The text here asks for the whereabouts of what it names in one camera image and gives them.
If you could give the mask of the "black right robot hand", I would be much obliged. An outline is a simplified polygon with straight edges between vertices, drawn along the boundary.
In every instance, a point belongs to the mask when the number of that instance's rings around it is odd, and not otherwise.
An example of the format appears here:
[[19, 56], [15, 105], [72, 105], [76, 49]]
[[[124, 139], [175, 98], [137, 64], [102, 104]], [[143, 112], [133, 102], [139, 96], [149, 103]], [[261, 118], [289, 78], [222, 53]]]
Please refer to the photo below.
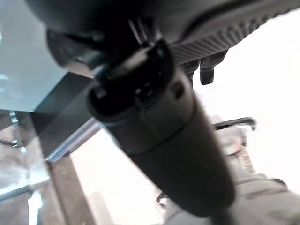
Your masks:
[[91, 76], [90, 113], [176, 204], [209, 217], [235, 199], [184, 64], [208, 82], [227, 51], [297, 0], [29, 0], [62, 68]]

